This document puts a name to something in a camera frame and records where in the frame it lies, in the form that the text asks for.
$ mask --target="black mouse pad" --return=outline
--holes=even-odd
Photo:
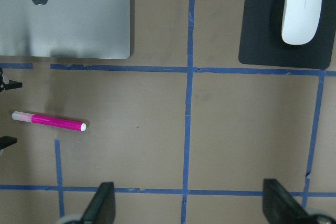
[[[310,42],[300,46],[282,40],[284,3],[285,0],[245,0],[239,61],[254,65],[327,68],[335,37],[336,0],[322,0],[317,32]]]

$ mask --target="blue grid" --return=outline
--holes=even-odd
[[[116,188],[116,193],[132,194],[170,194],[181,195],[181,224],[186,223],[188,195],[218,195],[218,196],[255,196],[261,197],[262,191],[232,191],[232,190],[190,190],[188,188],[190,135],[191,135],[191,104],[193,73],[217,73],[217,74],[265,74],[265,75],[294,75],[294,76],[317,76],[319,85],[314,111],[314,119],[311,132],[309,156],[307,161],[305,186],[303,191],[291,192],[293,196],[302,197],[302,206],[306,207],[309,197],[336,197],[336,193],[309,192],[310,173],[312,171],[314,150],[317,140],[317,130],[320,117],[320,109],[323,95],[325,77],[336,77],[336,71],[305,70],[305,69],[254,69],[254,68],[198,68],[193,65],[193,31],[194,31],[194,7],[195,0],[189,0],[188,9],[188,41],[187,41],[187,67],[154,67],[154,66],[112,66],[112,65],[62,65],[50,64],[54,70],[91,70],[91,71],[125,71],[125,72],[169,72],[186,73],[186,99],[185,99],[185,142],[183,163],[183,186],[182,189],[139,189],[139,188]],[[3,69],[33,69],[31,63],[0,63]],[[64,209],[64,192],[96,192],[97,187],[64,187],[62,183],[60,141],[55,140],[55,159],[57,171],[57,186],[28,186],[28,185],[0,185],[0,190],[44,190],[57,191],[59,194],[59,214],[62,217]]]

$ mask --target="silver laptop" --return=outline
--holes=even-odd
[[[130,0],[0,0],[0,9],[0,55],[130,55]]]

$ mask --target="pink highlighter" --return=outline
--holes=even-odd
[[[70,129],[74,131],[85,131],[86,130],[86,124],[82,122],[76,122],[76,121],[60,119],[60,118],[52,118],[50,116],[45,116],[45,115],[36,115],[36,114],[29,114],[29,113],[15,111],[12,114],[12,118],[18,121],[38,123],[38,124],[43,124],[43,125]]]

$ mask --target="white computer mouse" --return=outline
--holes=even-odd
[[[281,36],[285,43],[303,45],[316,33],[322,0],[285,0]]]

